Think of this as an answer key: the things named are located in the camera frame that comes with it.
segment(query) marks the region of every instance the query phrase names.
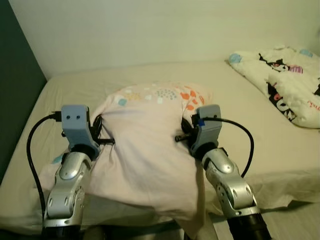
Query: pillowcase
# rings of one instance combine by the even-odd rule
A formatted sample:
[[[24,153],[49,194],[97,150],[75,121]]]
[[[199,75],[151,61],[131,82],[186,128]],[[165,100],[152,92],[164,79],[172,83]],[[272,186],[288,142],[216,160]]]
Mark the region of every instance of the pillowcase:
[[[87,193],[154,209],[181,225],[192,221],[196,233],[205,212],[202,167],[175,136],[182,134],[182,118],[191,123],[196,109],[210,101],[203,87],[176,82],[133,85],[109,95],[91,122],[101,115],[100,138],[112,137],[115,144],[101,146]],[[41,171],[45,189],[53,187],[59,165]]]

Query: silver robot arm segment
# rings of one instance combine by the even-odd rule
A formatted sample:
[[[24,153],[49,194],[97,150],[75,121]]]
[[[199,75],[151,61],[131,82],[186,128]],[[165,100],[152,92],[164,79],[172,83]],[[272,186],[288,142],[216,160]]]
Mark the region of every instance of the silver robot arm segment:
[[[199,107],[191,119],[193,128],[182,120],[185,135],[176,136],[175,140],[188,140],[191,155],[201,161],[205,176],[217,193],[233,239],[271,240],[250,186],[241,177],[236,163],[229,159],[225,149],[218,148],[221,122],[232,121],[221,119],[218,105]]]
[[[77,239],[79,237],[92,161],[100,154],[97,143],[100,130],[90,127],[87,106],[63,106],[61,122],[63,136],[69,141],[70,152],[62,157],[61,166],[55,173],[54,187],[47,200],[43,220],[45,239]],[[99,140],[114,143],[113,139]]]

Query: bed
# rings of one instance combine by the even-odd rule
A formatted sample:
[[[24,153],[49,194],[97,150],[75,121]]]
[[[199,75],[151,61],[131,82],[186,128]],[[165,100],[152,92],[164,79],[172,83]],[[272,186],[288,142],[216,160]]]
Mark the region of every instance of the bed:
[[[0,187],[0,228],[22,234],[41,231],[41,208],[28,166],[26,141],[32,126],[64,104],[85,104],[93,111],[110,93],[138,83],[180,81],[212,90],[213,103],[224,118],[247,127],[255,140],[251,167],[245,177],[261,208],[287,206],[292,200],[317,203],[320,199],[318,129],[290,123],[250,82],[226,62],[168,63],[111,68],[56,76],[48,81],[27,121]],[[68,142],[61,125],[48,121],[35,133],[31,152],[39,173],[61,154]],[[241,130],[224,124],[219,136],[242,171],[249,140]],[[205,183],[206,209],[220,214],[215,191]],[[82,226],[95,224],[145,226],[169,221],[151,209],[88,196]]]

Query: black connector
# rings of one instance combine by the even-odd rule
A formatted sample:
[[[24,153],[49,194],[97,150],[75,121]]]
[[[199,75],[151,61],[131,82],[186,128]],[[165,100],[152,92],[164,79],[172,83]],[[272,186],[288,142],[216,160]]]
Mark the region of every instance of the black connector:
[[[91,161],[95,160],[96,151],[88,145],[77,144],[71,149],[71,152],[84,153],[90,158]]]
[[[56,121],[56,122],[61,122],[62,121],[62,117],[61,117],[61,111],[53,111],[52,112],[53,114],[53,119]]]
[[[192,137],[191,133],[185,134],[185,135],[177,135],[174,137],[174,140],[176,142],[181,142],[184,140],[188,140],[190,137]]]
[[[107,138],[107,139],[98,138],[95,140],[95,142],[99,145],[106,145],[106,144],[113,145],[116,143],[114,138]]]
[[[194,114],[191,116],[192,125],[194,128],[196,128],[199,124],[200,116],[198,114]]]
[[[204,156],[206,155],[207,152],[216,149],[217,146],[213,142],[207,142],[205,144],[202,144],[198,149],[195,151],[194,158],[198,161],[202,161]],[[205,164],[203,166],[204,170],[206,170],[208,167],[208,164]]]

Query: bed sheet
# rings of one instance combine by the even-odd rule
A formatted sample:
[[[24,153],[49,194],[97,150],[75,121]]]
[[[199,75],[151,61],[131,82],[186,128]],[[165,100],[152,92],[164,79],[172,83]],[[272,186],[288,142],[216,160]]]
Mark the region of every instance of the bed sheet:
[[[318,202],[320,199],[319,142],[316,129],[294,126],[269,103],[262,93],[225,62],[168,63],[112,68],[52,78],[40,94],[16,146],[0,187],[0,228],[29,234],[41,229],[38,192],[29,169],[26,141],[32,126],[63,104],[85,104],[93,111],[110,93],[137,83],[193,82],[212,89],[213,103],[224,118],[247,127],[255,140],[255,151],[246,180],[261,208],[287,206],[292,200]],[[52,162],[68,145],[61,137],[61,124],[47,121],[32,140],[35,168]],[[242,171],[250,142],[239,129],[223,124],[219,145]],[[206,208],[219,213],[212,186],[206,182]],[[137,226],[168,221],[152,209],[88,196],[83,226],[110,224]]]

